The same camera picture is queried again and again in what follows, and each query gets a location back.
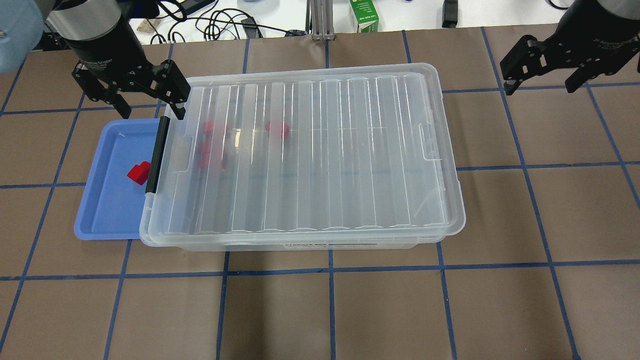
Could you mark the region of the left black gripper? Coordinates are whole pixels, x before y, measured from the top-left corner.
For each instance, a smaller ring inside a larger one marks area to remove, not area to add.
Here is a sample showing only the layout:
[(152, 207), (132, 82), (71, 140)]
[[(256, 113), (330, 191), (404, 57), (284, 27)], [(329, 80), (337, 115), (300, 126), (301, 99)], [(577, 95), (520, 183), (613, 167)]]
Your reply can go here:
[(71, 75), (90, 101), (112, 106), (129, 119), (131, 106), (120, 92), (137, 92), (162, 100), (178, 120), (185, 118), (191, 87), (171, 59), (153, 65), (127, 20), (85, 39), (62, 38), (78, 56)]

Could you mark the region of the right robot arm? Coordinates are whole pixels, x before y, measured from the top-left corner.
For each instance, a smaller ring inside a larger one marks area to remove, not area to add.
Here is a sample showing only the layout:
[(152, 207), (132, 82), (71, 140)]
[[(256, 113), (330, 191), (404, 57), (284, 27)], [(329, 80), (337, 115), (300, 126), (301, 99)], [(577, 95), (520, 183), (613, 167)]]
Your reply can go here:
[(576, 0), (547, 39), (523, 35), (503, 57), (505, 94), (557, 69), (573, 69), (564, 82), (569, 93), (601, 75), (615, 75), (638, 54), (639, 32), (637, 0)]

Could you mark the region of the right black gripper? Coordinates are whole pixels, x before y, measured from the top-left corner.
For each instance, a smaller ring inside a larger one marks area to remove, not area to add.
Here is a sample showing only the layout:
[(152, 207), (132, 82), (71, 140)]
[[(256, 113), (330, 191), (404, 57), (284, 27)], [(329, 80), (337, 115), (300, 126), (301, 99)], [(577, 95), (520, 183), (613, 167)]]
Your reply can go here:
[(523, 35), (500, 61), (505, 95), (556, 69), (576, 68), (565, 80), (570, 94), (600, 75), (615, 75), (639, 52), (639, 11), (637, 2), (572, 3), (551, 36)]

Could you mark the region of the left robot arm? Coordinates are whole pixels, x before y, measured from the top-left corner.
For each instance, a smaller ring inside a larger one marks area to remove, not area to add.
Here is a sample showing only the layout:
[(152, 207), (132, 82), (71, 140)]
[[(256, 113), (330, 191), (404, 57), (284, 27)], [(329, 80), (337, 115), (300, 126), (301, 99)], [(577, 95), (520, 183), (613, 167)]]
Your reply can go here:
[(0, 70), (16, 70), (41, 41), (46, 23), (78, 57), (71, 75), (90, 101), (102, 101), (127, 119), (124, 92), (143, 93), (185, 117), (191, 87), (170, 60), (152, 64), (115, 0), (3, 0)]

